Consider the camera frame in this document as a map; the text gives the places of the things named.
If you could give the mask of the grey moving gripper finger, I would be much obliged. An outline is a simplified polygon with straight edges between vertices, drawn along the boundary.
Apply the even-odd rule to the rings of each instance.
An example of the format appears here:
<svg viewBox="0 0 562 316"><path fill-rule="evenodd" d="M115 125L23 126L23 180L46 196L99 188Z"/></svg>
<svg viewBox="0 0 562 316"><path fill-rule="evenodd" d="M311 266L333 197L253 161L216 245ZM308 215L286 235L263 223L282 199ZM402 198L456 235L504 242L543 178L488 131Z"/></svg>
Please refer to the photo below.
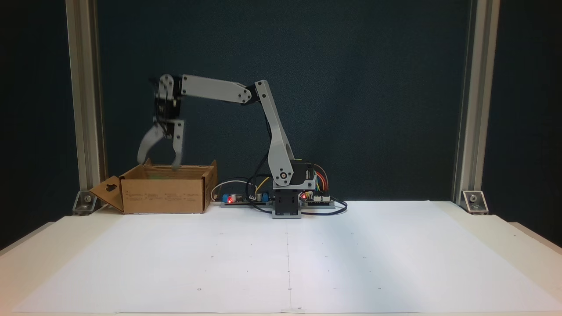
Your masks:
<svg viewBox="0 0 562 316"><path fill-rule="evenodd" d="M138 148L139 164L144 164L146 162L147 155L151 148L158 144L158 142L160 142L165 137L165 135L165 131L160 125L154 125L149 129L148 132L146 132Z"/></svg>

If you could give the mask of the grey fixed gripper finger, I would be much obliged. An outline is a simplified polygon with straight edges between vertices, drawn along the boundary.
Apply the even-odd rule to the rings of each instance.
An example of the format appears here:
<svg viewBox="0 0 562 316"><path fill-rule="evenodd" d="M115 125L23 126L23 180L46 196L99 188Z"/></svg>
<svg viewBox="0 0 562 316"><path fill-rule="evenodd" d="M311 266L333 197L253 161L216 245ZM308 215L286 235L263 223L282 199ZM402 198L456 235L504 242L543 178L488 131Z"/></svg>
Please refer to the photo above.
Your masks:
<svg viewBox="0 0 562 316"><path fill-rule="evenodd" d="M173 170L177 170L181 166L181 160L183 157L183 144L184 144L184 121L171 121L174 123L174 139L173 139L173 149L175 152L174 161L171 164Z"/></svg>

